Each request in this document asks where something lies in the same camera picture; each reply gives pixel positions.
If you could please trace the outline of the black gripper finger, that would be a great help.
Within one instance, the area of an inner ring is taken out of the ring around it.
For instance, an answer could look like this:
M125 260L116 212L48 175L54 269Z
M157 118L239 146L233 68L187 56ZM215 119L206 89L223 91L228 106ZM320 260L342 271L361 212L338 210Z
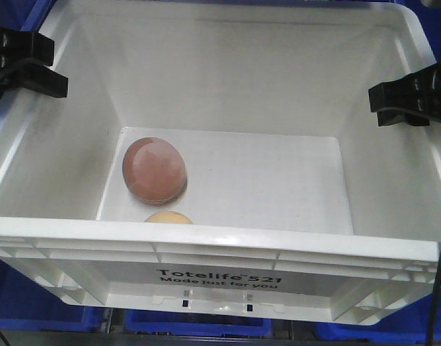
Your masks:
M54 41L36 31L17 31L0 26L0 71L24 63L52 66Z
M429 118L421 111L400 107L382 107L376 111L379 126L405 123L410 126L429 126Z
M64 98L68 95L68 78L27 59L13 62L0 59L0 99L6 92L19 88Z
M370 111L400 107L423 112L430 122L441 123L441 61L395 81L368 90Z

